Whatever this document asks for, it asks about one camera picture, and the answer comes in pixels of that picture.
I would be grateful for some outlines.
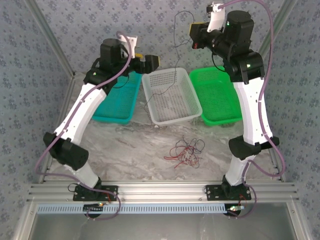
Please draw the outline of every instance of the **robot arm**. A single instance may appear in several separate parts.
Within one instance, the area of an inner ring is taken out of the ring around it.
[[[272,146],[263,134],[258,115],[258,98],[265,71],[260,54],[250,49],[254,22],[248,12],[235,10],[227,15],[223,28],[225,13],[223,9],[218,9],[219,5],[213,2],[207,6],[210,22],[193,23],[190,37],[193,49],[206,47],[223,59],[225,72],[230,76],[240,102],[243,135],[229,141],[232,159],[221,185],[225,196],[234,199],[239,197],[238,189],[243,185],[242,173],[248,160],[253,160],[261,150]],[[268,124],[264,97],[261,106],[266,133],[278,145],[279,139],[273,136]]]
[[[130,41],[132,57],[128,68],[122,75],[127,77],[132,71],[140,74],[149,74],[156,70],[159,66],[158,56],[146,55],[145,61],[141,61],[139,57],[135,57],[137,37],[128,37],[128,39]],[[70,112],[54,133],[47,132],[44,135],[43,141],[46,146],[49,146],[52,143],[57,134],[64,131],[66,123],[72,117],[72,113],[79,102],[82,101],[83,96],[95,86],[115,76],[120,69],[123,68],[125,62],[128,60],[129,51],[129,45],[125,41],[125,38],[121,35],[119,36],[119,39],[108,38],[103,41],[100,46],[100,58],[94,62],[91,70],[86,73],[81,92]],[[89,152],[80,147],[79,144],[97,107],[106,98],[116,83],[117,80],[114,80],[101,88],[93,90],[72,117],[67,130],[64,131],[60,139],[49,150],[50,155],[53,158],[70,170],[81,183],[84,183],[91,188],[101,187],[101,184],[99,183],[101,180],[92,171],[87,162]]]

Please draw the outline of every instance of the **patterned wallpaper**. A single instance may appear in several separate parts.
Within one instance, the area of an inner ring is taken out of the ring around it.
[[[69,80],[24,1],[0,10],[0,240],[10,240]]]
[[[196,22],[207,22],[207,4],[212,0],[37,0],[47,22],[74,71],[86,72],[100,55],[103,39],[115,38],[117,30],[138,35],[138,53],[160,56],[162,68],[172,68],[177,56],[173,51],[174,16],[188,10]],[[283,0],[265,0],[275,16]],[[257,3],[242,2],[227,7],[227,12],[243,9],[252,14],[256,24],[251,38],[252,49],[258,50],[268,29],[269,20]],[[190,14],[176,18],[177,42],[189,38]],[[178,67],[188,71],[211,66],[208,50],[193,50],[190,45],[179,48]]]
[[[280,31],[265,95],[270,124],[281,137],[288,181],[320,240],[320,2],[300,0]]]

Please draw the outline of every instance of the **red wire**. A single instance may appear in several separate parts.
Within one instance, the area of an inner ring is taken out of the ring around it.
[[[183,148],[183,150],[178,155],[177,155],[177,153],[175,155],[173,155],[171,151],[175,149],[175,151],[177,152],[178,148]],[[170,151],[169,151],[170,156],[164,156],[163,158],[165,160],[180,161],[174,168],[178,167],[180,164],[195,166],[196,164],[199,163],[200,157],[196,156],[194,152],[195,152],[195,147],[193,147],[193,146],[175,146],[170,149]],[[188,153],[190,156],[187,159],[185,159],[184,161],[181,161],[180,157],[182,157],[185,153]]]
[[[109,195],[109,193],[103,192],[103,194],[107,194],[107,196],[108,196],[108,200],[109,200],[109,203],[111,203],[111,199],[110,199],[110,195]]]
[[[239,194],[239,197],[240,197],[240,201],[239,201],[238,206],[240,206],[241,198],[243,198],[243,199],[245,200],[245,205],[244,205],[244,207],[246,208],[246,207],[247,207],[247,199],[246,199],[245,196],[243,196],[241,193]]]

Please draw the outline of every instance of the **marble floor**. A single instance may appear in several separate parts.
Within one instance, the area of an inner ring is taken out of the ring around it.
[[[75,75],[69,109],[78,97],[84,77],[82,73]],[[146,97],[141,84],[133,118],[128,125],[93,120],[89,122],[80,145],[89,151],[88,161],[102,180],[218,181],[222,179],[228,171],[232,156],[228,140],[243,133],[242,122],[208,127],[199,117],[181,124],[151,127],[148,115],[144,111],[145,104]],[[177,165],[176,161],[164,159],[182,136],[189,141],[197,138],[205,142],[199,168],[183,164],[174,168]],[[275,172],[267,150],[256,157],[256,162],[266,171]],[[70,173],[56,160],[52,162],[48,172]],[[247,179],[269,180],[270,178],[251,166]]]

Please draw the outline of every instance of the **yellow component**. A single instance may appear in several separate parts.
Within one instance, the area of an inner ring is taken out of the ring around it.
[[[189,34],[190,34],[190,31],[191,31],[192,24],[204,24],[204,23],[205,23],[205,21],[191,23],[190,27],[189,27]]]
[[[143,56],[141,53],[136,53],[136,54],[135,54],[135,57],[136,57],[136,58],[140,58],[140,59],[143,59],[143,58],[144,58],[144,56]]]

